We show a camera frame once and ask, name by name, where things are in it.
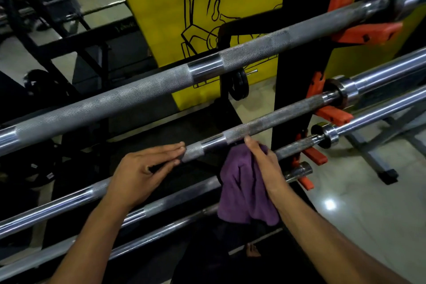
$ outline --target bare foot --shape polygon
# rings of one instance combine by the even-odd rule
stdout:
[[[253,244],[246,244],[245,245],[245,253],[247,257],[260,257],[261,254],[257,250],[256,246]]]

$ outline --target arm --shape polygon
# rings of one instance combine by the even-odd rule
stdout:
[[[313,211],[285,182],[272,151],[265,155],[249,136],[245,143],[256,157],[269,198],[282,221],[327,283],[408,283]]]
[[[50,284],[101,283],[115,237],[127,213],[144,202],[179,164],[184,143],[127,154],[118,165],[106,195],[88,217],[77,240],[53,274]],[[149,168],[167,162],[155,174]]]

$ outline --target purple towel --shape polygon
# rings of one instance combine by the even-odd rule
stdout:
[[[224,221],[250,223],[251,218],[274,226],[280,220],[269,200],[259,166],[250,149],[237,145],[229,151],[220,171],[223,182],[217,215]]]

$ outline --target hand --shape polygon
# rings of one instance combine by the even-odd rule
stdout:
[[[287,184],[281,172],[278,159],[273,151],[268,148],[268,152],[265,154],[260,148],[259,143],[250,136],[244,137],[244,142],[256,158],[268,193],[278,189],[278,185]]]
[[[141,204],[180,163],[177,158],[185,152],[184,146],[180,142],[127,154],[115,170],[104,199],[123,212]],[[151,173],[150,167],[164,162],[167,163]]]

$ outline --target black line drawing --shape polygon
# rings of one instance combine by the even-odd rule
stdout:
[[[214,49],[217,45],[217,33],[220,26],[223,23],[230,22],[234,19],[239,19],[240,17],[230,17],[221,13],[220,7],[221,0],[184,0],[184,23],[185,29],[181,33],[182,39],[184,40],[181,43],[182,52],[185,58],[188,58],[192,55],[202,53],[206,50]],[[210,18],[210,24],[205,24],[205,18]],[[203,25],[197,25],[197,22],[203,22]],[[262,36],[264,34],[250,35],[252,39]],[[277,57],[271,56],[261,62],[253,63],[244,67],[245,70],[249,70],[259,64],[265,63],[269,60]],[[209,80],[208,83],[214,82],[218,79]],[[194,87],[200,87],[205,85],[207,82],[202,82]]]

